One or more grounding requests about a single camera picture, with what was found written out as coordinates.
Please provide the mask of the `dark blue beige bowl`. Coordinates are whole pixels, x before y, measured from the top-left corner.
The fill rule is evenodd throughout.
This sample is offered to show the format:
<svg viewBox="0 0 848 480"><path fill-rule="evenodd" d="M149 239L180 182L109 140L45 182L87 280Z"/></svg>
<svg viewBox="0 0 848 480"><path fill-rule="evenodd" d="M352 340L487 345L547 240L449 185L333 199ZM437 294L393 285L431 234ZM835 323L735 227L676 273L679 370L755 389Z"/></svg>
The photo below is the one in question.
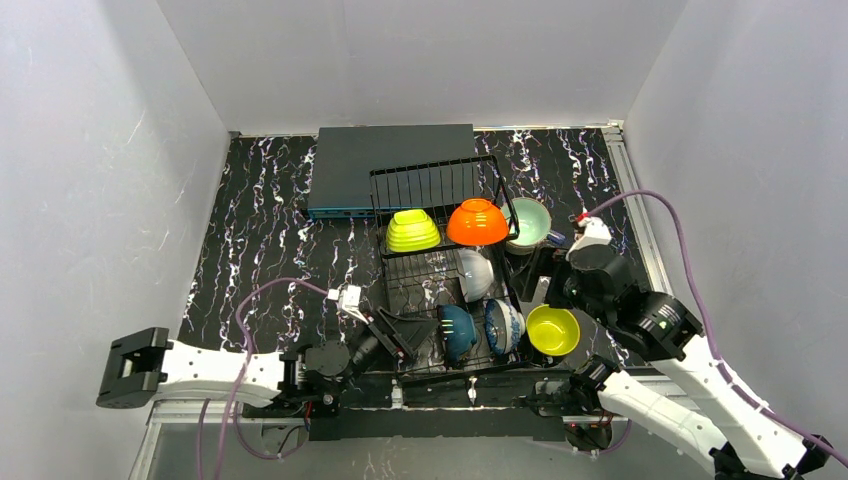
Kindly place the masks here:
<svg viewBox="0 0 848 480"><path fill-rule="evenodd" d="M478 343L473 317L465 308L452 304L439 305L437 315L444 343L445 362L450 366L460 364Z"/></svg>

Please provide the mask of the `blue patterned bowl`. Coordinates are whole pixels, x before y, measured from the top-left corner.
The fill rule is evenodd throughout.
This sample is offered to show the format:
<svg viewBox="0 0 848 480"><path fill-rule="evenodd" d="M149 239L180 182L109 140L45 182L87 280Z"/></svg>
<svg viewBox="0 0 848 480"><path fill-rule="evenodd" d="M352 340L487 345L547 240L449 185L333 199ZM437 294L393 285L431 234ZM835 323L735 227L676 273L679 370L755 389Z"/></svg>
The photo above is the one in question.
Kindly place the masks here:
<svg viewBox="0 0 848 480"><path fill-rule="evenodd" d="M515 351L526 331L523 315L510 302L487 299L484 306L484 331L490 351L497 356Z"/></svg>

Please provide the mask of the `dark striped white bowl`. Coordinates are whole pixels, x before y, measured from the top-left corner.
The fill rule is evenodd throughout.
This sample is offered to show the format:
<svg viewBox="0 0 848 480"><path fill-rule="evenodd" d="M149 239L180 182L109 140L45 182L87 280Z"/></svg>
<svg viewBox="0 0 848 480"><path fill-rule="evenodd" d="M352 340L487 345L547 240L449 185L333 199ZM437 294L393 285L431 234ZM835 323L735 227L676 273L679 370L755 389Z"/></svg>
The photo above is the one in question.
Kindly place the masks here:
<svg viewBox="0 0 848 480"><path fill-rule="evenodd" d="M486 297L494 283L494 269L491 262L473 249L458 251L458 277L463 298L467 303Z"/></svg>

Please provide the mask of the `green white bowl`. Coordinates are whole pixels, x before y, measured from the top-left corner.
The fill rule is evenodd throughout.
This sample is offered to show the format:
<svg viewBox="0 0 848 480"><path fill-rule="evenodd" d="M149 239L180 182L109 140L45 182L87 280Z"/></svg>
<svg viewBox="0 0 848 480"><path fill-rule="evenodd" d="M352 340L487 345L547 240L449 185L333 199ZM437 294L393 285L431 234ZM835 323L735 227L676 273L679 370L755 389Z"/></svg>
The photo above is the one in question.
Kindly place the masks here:
<svg viewBox="0 0 848 480"><path fill-rule="evenodd" d="M395 253L435 248L441 241L441 234L435 221L423 209L396 212L387 228L387 248Z"/></svg>

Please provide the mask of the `orange white bowl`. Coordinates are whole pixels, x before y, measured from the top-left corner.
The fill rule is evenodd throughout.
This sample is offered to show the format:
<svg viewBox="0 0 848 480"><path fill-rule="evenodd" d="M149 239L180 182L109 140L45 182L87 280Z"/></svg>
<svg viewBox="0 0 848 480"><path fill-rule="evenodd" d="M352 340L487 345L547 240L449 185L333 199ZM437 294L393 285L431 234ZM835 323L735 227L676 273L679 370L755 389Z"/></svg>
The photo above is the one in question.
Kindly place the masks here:
<svg viewBox="0 0 848 480"><path fill-rule="evenodd" d="M449 240L463 246L488 246L505 240L509 227L505 215L484 198L464 200L450 215Z"/></svg>

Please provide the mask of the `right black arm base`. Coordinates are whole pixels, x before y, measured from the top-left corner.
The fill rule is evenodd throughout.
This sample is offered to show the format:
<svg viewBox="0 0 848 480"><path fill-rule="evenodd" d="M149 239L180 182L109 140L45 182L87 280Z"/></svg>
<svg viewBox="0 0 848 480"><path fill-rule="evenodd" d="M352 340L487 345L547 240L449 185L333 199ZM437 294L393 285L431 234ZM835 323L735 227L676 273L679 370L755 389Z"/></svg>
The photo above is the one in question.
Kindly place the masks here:
<svg viewBox="0 0 848 480"><path fill-rule="evenodd" d="M542 380L531 392L513 400L542 418L563 420L566 442L579 454L598 457L610 454L628 440L633 422L628 420L623 433L614 439L612 423L617 415L601 405L600 392L605 381L622 367L600 355L591 356L562 380Z"/></svg>

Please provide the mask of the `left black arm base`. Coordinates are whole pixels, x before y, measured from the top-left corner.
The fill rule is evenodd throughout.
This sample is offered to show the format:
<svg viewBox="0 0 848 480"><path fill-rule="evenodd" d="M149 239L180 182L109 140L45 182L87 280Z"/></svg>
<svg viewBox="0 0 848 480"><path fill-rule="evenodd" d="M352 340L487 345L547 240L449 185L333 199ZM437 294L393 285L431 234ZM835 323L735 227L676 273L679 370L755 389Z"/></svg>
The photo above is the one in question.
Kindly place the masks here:
<svg viewBox="0 0 848 480"><path fill-rule="evenodd" d="M241 446L251 455L263 460L278 460L295 453L306 442L315 414L334 416L338 400L348 381L335 377L292 377L279 381L276 377L260 379L249 374L240 384L234 405L232 423ZM287 436L276 451L254 449L245 438L241 420L244 418L300 418L288 430Z"/></svg>

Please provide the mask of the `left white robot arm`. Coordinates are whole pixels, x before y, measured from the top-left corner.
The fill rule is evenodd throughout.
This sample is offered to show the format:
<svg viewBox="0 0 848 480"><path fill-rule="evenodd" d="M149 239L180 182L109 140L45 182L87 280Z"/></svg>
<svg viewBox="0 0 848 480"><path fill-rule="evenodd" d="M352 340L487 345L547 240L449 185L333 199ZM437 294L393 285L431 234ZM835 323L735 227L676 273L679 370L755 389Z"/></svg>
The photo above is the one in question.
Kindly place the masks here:
<svg viewBox="0 0 848 480"><path fill-rule="evenodd" d="M213 351L173 340L151 327L114 340L97 406L136 409L170 399L233 400L256 408L335 403L375 362L412 360L438 322L380 308L364 316L353 340L328 340L293 354Z"/></svg>

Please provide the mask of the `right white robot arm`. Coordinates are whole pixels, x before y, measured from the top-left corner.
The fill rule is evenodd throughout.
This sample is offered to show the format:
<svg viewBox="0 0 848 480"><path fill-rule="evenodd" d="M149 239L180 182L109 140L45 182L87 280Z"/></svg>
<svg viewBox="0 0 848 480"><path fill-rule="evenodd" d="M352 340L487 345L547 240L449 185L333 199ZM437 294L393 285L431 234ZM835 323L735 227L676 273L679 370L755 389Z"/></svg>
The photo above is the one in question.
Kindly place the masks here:
<svg viewBox="0 0 848 480"><path fill-rule="evenodd" d="M542 276L550 279L547 306L584 312L698 408L667 399L599 355L570 377L568 393L584 404L640 424L717 479L801 479L838 458L825 437L789 426L755 398L711 352L696 316L673 296L643 288L613 248L546 247L511 275L509 285L528 301Z"/></svg>

